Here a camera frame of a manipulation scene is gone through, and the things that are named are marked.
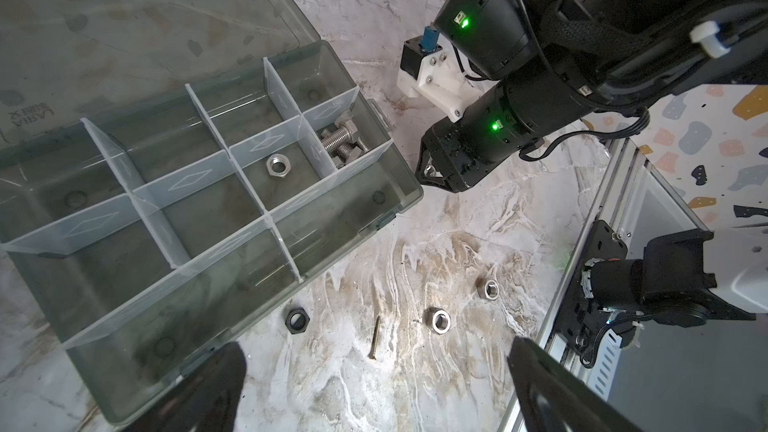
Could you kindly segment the grey plastic compartment organizer box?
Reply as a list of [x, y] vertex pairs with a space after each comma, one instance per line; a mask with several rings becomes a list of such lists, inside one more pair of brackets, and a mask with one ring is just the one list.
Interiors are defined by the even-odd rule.
[[1, 0], [1, 247], [112, 424], [422, 195], [293, 0]]

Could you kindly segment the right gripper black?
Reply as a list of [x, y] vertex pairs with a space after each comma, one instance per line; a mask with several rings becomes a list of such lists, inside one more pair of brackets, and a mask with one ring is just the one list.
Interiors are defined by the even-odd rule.
[[512, 105], [502, 81], [483, 94], [456, 123], [442, 119], [422, 136], [419, 182], [451, 193], [466, 191], [510, 155], [540, 143], [540, 135]]

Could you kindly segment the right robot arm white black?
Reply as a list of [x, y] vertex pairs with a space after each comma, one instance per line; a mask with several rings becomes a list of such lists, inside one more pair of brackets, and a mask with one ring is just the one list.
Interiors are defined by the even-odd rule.
[[434, 26], [493, 82], [422, 137], [418, 181], [452, 193], [546, 158], [590, 113], [630, 118], [622, 139], [663, 97], [767, 81], [767, 0], [446, 0]]

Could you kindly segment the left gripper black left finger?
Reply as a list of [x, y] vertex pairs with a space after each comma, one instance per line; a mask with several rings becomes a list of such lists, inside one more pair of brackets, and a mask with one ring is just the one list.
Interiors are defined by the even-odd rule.
[[126, 431], [232, 431], [245, 382], [245, 354], [225, 344]]

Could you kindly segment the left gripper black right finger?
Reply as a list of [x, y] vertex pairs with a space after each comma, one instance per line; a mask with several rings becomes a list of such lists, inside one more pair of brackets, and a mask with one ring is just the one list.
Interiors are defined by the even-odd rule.
[[508, 364], [528, 431], [637, 431], [534, 341], [517, 337]]

